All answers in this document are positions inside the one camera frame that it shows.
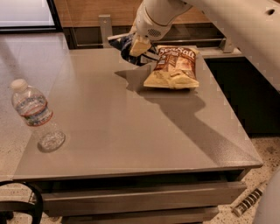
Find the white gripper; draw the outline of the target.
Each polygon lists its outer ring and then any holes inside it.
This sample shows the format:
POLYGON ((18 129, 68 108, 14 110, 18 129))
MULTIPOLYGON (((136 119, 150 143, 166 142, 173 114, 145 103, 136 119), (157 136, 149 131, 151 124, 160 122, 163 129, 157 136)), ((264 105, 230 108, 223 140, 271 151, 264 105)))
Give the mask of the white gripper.
POLYGON ((143 0, 136 12, 130 33, 129 54, 138 57, 151 48, 151 41, 162 39, 171 29, 173 21, 192 6, 183 0, 143 0))

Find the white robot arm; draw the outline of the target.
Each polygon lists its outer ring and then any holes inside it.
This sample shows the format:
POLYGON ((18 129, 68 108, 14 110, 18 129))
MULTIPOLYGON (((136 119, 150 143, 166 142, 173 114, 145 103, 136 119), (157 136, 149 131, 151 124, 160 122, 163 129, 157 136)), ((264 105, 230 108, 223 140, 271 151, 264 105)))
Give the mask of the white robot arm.
POLYGON ((280 4, 277 0, 143 0, 130 33, 129 54, 139 56, 162 39, 173 21, 197 8, 255 66, 280 88, 280 4))

